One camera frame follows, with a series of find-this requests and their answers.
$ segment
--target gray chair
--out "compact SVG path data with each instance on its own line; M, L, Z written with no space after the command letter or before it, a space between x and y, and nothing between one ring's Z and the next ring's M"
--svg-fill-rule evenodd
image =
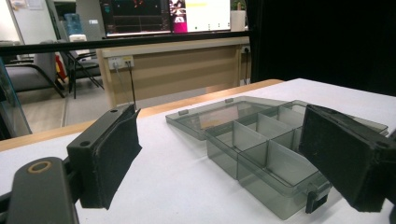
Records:
M58 43L67 43L65 40L58 40ZM78 55L74 50L61 51L61 56L64 61L67 75L69 76L69 92L74 91L74 98L76 99L76 80L80 78L88 78L96 87L101 87L102 84L94 77L101 76L99 63L96 58L85 60L88 57L95 56L95 53L88 53Z
M53 41L43 41L40 44L50 44ZM58 81L55 53L37 53L32 63L16 63L6 65L15 92L33 91L46 88L55 89L62 98L63 86Z

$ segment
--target clear plastic organizer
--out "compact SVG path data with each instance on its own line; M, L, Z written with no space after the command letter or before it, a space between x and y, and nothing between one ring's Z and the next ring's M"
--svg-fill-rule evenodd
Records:
M287 219L303 207L310 213L324 203L331 184L298 150L307 103L251 97L230 102L166 119L197 139L206 139L208 158L279 218ZM388 133L385 125L352 118Z

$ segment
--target wall socket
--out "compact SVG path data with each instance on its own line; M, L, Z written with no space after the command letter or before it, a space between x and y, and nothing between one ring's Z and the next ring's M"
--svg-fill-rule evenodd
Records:
M250 53L250 46L249 45L244 45L241 48L241 53Z
M131 67L134 67L134 56L132 55L111 57L107 60L110 70L115 70L116 66L117 69L128 67L128 64L130 64Z

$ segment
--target computer screen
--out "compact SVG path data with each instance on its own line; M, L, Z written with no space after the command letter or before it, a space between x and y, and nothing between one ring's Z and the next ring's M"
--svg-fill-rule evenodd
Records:
M230 0L169 0L174 33L230 30Z
M168 0L101 0L106 37L171 33Z

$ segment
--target white table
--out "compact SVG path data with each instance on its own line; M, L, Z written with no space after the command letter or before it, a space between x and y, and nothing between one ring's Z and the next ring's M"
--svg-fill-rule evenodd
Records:
M396 97L305 79L238 95L301 100L386 124L390 132L396 128ZM358 213L335 189L313 214L307 215L303 209L282 221L206 156L205 141L166 123L165 115L178 110L138 120L143 149L110 209L82 209L77 202L81 223L389 223L393 207L389 201L381 213ZM14 173L25 163L49 156L67 157L65 148L77 136L71 134L0 152L0 195L11 190Z

